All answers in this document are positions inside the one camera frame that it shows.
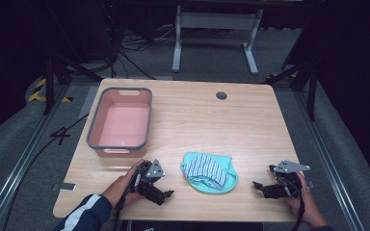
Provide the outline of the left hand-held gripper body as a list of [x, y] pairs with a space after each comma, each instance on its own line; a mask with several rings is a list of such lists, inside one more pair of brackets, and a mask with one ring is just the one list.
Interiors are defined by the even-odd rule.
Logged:
[[161, 195], [162, 192], [154, 186], [154, 183], [164, 176], [165, 172], [157, 159], [153, 162], [143, 161], [137, 166], [132, 178], [131, 192], [138, 193], [152, 201], [153, 197]]

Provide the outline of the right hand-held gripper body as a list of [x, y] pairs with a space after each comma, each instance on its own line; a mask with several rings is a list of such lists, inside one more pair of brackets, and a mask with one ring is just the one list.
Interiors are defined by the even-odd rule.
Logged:
[[270, 165], [269, 170], [277, 180], [277, 184], [273, 185], [273, 189], [285, 191], [285, 197], [297, 197], [302, 189], [302, 184], [297, 173], [310, 170], [310, 166], [282, 160], [276, 166]]

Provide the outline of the teal striped cloth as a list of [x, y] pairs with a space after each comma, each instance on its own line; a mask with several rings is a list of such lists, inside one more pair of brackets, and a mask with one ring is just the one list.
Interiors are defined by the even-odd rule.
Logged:
[[239, 181], [230, 156], [187, 152], [180, 169], [187, 182], [202, 193], [229, 193]]

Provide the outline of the pink basket with grey rim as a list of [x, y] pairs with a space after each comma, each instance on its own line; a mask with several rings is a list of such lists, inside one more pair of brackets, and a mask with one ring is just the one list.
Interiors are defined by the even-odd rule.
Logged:
[[147, 88], [107, 88], [92, 117], [87, 144], [104, 158], [146, 154], [152, 92]]

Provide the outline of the person's right hand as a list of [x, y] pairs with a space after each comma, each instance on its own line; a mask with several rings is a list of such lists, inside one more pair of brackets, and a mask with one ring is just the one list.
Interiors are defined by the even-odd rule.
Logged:
[[300, 211], [300, 202], [304, 202], [304, 213], [302, 222], [304, 222], [310, 229], [320, 228], [328, 226], [328, 222], [325, 217], [322, 215], [321, 211], [318, 208], [317, 202], [314, 196], [311, 194], [305, 178], [301, 173], [297, 173], [301, 184], [302, 184], [302, 197], [287, 197], [284, 201], [292, 210], [293, 214], [298, 216]]

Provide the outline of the person's left hand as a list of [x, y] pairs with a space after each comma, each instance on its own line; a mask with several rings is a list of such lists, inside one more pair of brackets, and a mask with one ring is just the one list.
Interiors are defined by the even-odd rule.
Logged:
[[113, 208], [117, 206], [119, 200], [122, 197], [125, 198], [125, 205], [141, 198], [141, 196], [137, 192], [131, 192], [129, 194], [124, 194], [124, 192], [126, 190], [126, 187], [130, 184], [130, 180], [134, 176], [137, 166], [140, 165], [143, 161], [143, 159], [140, 159], [124, 175], [120, 176], [101, 194], [109, 200]]

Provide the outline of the person's dark clothing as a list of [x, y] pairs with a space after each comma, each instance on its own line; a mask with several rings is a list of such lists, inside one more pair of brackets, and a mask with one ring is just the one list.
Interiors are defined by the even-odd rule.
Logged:
[[125, 221], [120, 231], [264, 231], [256, 222]]

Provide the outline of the black metal stand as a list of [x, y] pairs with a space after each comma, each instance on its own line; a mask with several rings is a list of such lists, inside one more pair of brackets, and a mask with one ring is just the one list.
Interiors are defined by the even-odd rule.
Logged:
[[45, 115], [50, 113], [55, 104], [54, 78], [57, 78], [61, 85], [69, 85], [71, 83], [72, 77], [67, 69], [68, 66], [73, 67], [77, 72], [88, 76], [96, 82], [101, 82], [103, 80], [102, 77], [98, 76], [93, 71], [88, 70], [82, 65], [75, 63], [64, 56], [58, 54], [52, 55], [46, 63], [44, 74], [46, 79]]
[[293, 74], [296, 75], [293, 82], [290, 84], [290, 89], [292, 91], [302, 91], [305, 86], [308, 86], [307, 90], [307, 100], [306, 100], [306, 111], [309, 118], [314, 121], [315, 114], [315, 96], [317, 89], [317, 65], [316, 63], [302, 63], [294, 65], [279, 74], [271, 74], [263, 82], [263, 85], [269, 85], [281, 81]]

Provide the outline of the grey tape strip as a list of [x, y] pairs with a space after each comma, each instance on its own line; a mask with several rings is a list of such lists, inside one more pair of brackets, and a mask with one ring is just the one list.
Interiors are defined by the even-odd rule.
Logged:
[[73, 192], [76, 188], [75, 184], [72, 183], [55, 183], [52, 187], [52, 190], [54, 192], [61, 192], [61, 191], [66, 191], [66, 192]]

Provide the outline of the black tape cross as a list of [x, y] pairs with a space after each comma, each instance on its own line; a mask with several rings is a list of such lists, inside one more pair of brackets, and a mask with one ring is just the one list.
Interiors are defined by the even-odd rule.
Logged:
[[58, 145], [62, 145], [65, 138], [69, 137], [69, 133], [67, 132], [68, 129], [62, 127], [61, 129], [57, 130], [56, 132], [51, 134], [51, 137], [55, 140], [58, 139]]

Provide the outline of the yellow black hazard tape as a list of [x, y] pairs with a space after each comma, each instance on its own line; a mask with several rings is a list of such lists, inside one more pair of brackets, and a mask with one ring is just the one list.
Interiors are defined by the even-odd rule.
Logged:
[[[36, 84], [34, 90], [32, 91], [31, 95], [29, 96], [28, 101], [41, 101], [45, 102], [46, 97], [43, 95], [40, 95], [41, 90], [46, 84], [46, 78], [42, 77]], [[73, 97], [64, 97], [62, 102], [71, 103], [73, 101]]]

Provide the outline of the aluminium floor rail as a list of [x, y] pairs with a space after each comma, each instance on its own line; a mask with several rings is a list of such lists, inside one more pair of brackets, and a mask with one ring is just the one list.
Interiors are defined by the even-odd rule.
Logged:
[[310, 116], [306, 110], [306, 102], [304, 97], [299, 92], [294, 92], [294, 97], [299, 104], [302, 114], [304, 115], [307, 126], [309, 127], [310, 133], [315, 139], [321, 163], [326, 171], [329, 178], [330, 184], [332, 186], [333, 192], [339, 206], [343, 212], [343, 215], [350, 227], [351, 231], [365, 231], [364, 226], [359, 218], [357, 210], [353, 204], [351, 197], [348, 194], [347, 188], [344, 185], [337, 167], [335, 166], [327, 146], [321, 136], [321, 133], [316, 125], [316, 123], [310, 119]]
[[48, 115], [43, 102], [32, 101], [0, 127], [0, 224], [12, 210], [28, 169], [48, 144], [46, 129], [68, 89], [65, 85], [55, 90], [55, 104]]

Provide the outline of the grey metal table frame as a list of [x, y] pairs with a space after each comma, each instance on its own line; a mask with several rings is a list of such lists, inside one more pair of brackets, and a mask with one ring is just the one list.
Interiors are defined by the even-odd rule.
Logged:
[[245, 57], [252, 75], [258, 74], [258, 68], [253, 56], [252, 47], [259, 29], [263, 11], [254, 14], [237, 13], [188, 13], [178, 5], [175, 16], [175, 46], [172, 58], [172, 71], [180, 70], [181, 61], [181, 31], [183, 29], [224, 29], [250, 31], [250, 38], [242, 44]]

